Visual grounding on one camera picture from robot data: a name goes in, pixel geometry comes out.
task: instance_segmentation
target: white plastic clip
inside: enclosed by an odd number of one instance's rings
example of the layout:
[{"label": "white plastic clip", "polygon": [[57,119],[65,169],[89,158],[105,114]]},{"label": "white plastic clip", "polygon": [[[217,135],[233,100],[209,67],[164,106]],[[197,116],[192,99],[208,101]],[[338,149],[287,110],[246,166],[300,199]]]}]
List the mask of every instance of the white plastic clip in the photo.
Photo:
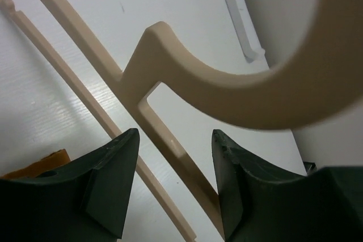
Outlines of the white plastic clip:
[{"label": "white plastic clip", "polygon": [[243,54],[250,60],[260,60],[265,55],[265,50],[256,44],[255,49],[252,48],[250,39],[248,38],[246,26],[243,20],[249,21],[252,25],[252,20],[247,11],[244,0],[226,0],[229,14],[232,18],[234,29],[236,30],[239,43],[242,47]]}]

